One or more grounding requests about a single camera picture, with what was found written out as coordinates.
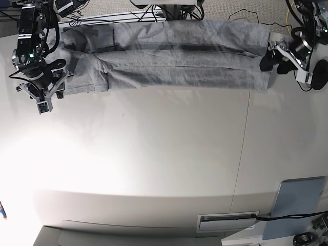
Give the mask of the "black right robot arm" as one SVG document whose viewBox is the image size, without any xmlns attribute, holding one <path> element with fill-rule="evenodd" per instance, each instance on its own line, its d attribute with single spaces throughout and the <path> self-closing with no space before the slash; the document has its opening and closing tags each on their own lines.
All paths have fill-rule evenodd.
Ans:
<svg viewBox="0 0 328 246">
<path fill-rule="evenodd" d="M 267 26 L 219 20 L 174 20 L 60 29 L 45 1 L 22 3 L 13 65 L 24 90 L 47 95 L 107 92 L 150 86 L 264 91 L 260 69 Z"/>
</svg>

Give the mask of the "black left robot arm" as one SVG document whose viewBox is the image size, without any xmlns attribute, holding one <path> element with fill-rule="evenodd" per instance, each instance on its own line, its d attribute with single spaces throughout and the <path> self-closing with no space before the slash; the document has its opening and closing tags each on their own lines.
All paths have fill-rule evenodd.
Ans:
<svg viewBox="0 0 328 246">
<path fill-rule="evenodd" d="M 310 70 L 312 54 L 318 44 L 327 45 L 327 8 L 325 1 L 286 1 L 289 14 L 298 27 L 292 28 L 290 42 L 280 41 L 268 45 L 260 62 L 261 71 L 271 71 L 278 65 L 280 73 L 297 69 L 296 63 L 306 72 Z"/>
</svg>

